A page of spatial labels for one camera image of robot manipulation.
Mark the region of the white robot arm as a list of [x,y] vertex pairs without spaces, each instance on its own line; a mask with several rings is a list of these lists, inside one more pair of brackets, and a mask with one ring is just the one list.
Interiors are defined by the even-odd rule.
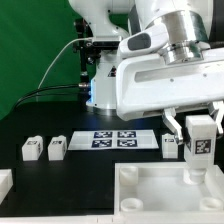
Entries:
[[96,64],[87,105],[121,119],[160,116],[178,142],[177,114],[224,118],[224,0],[68,0],[91,30]]

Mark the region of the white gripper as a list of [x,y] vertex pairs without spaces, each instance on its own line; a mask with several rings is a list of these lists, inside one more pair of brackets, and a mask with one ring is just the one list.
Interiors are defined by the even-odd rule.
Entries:
[[158,116],[183,143],[182,127],[176,111],[197,110],[208,104],[208,111],[223,135],[224,48],[207,50],[203,59],[167,65],[164,58],[149,54],[129,58],[116,72],[117,115],[123,120]]

